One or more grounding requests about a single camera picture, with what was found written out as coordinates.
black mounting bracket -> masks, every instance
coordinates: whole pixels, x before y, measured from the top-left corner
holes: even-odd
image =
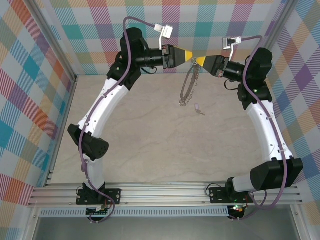
[[[230,195],[227,192],[225,187],[210,187],[209,196],[211,204],[246,204],[253,203],[249,192],[237,192],[235,198],[230,198]]]
[[[89,188],[85,183],[82,184],[83,189],[77,191],[76,205],[108,205],[110,206],[111,200],[106,199],[104,196],[97,193],[95,190]],[[100,192],[113,199],[115,205],[120,204],[121,189],[119,188],[106,188],[106,183],[99,189]]]

black cable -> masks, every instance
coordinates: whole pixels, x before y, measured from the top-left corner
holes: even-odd
[[[78,189],[80,189],[80,188],[83,189],[82,186],[79,186],[79,187],[75,190],[76,195],[79,196],[79,197],[80,197],[80,195],[78,194]]]
[[[210,195],[207,193],[207,191],[208,191],[208,188],[209,188],[212,184],[217,185],[218,187],[220,187],[220,188],[222,189],[222,186],[220,186],[219,184],[217,184],[217,183],[210,183],[210,184],[206,187],[206,189],[205,189],[205,194],[206,194],[208,197],[210,197]]]
[[[251,55],[249,55],[249,56],[246,57],[246,59],[245,59],[245,61],[244,61],[244,65],[247,64],[247,60],[250,58],[250,56],[251,56]]]
[[[141,68],[141,70],[144,71],[146,74],[153,75],[153,74],[157,73],[157,71],[158,71],[158,68],[156,66],[154,68],[155,68],[155,72],[149,72],[149,71],[145,70],[144,68]]]
[[[230,82],[230,80],[225,80],[225,82],[224,82],[224,88],[225,88],[225,89],[227,89],[227,90],[229,90],[229,91],[234,91],[234,90],[237,90],[237,89],[238,89],[237,87],[236,87],[236,88],[232,88],[232,89],[227,88],[227,81]]]

yellow cone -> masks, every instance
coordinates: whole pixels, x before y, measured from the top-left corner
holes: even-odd
[[[197,57],[196,63],[199,64],[201,67],[203,67],[205,64],[205,60],[206,60],[205,56]]]
[[[192,57],[193,57],[192,51],[185,50],[185,61],[188,62],[190,59],[192,59]]]

white connector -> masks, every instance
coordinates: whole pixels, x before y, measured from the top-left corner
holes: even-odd
[[[161,33],[162,32],[162,29],[164,28],[164,26],[161,26],[160,24],[155,24],[154,25],[154,30]]]
[[[229,59],[232,59],[232,56],[234,54],[234,45],[241,44],[241,37],[223,37],[222,38],[222,47],[223,50],[231,49],[230,57]]]
[[[172,31],[174,30],[174,28],[172,26],[166,25],[164,27],[164,31],[162,34],[162,37],[165,39],[169,39],[171,37]]]

metal chain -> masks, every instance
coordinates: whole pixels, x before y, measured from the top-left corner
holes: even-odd
[[[187,104],[189,103],[189,101],[192,99],[194,93],[195,93],[195,90],[193,89],[193,87],[195,86],[198,86],[198,78],[199,78],[199,71],[201,69],[201,66],[199,64],[194,64],[190,70],[188,71],[186,77],[185,77],[185,80],[184,80],[184,83],[183,83],[183,86],[182,86],[182,89],[181,89],[181,93],[180,93],[180,101],[179,101],[179,104],[181,107],[185,107],[187,106]],[[192,77],[191,77],[191,82],[190,82],[190,85],[189,85],[189,88],[188,90],[186,91],[185,95],[184,95],[184,92],[185,92],[185,87],[186,87],[186,84],[187,84],[187,81],[188,81],[188,78],[189,78],[189,75],[191,73],[191,71],[193,70],[193,74],[192,74]]]

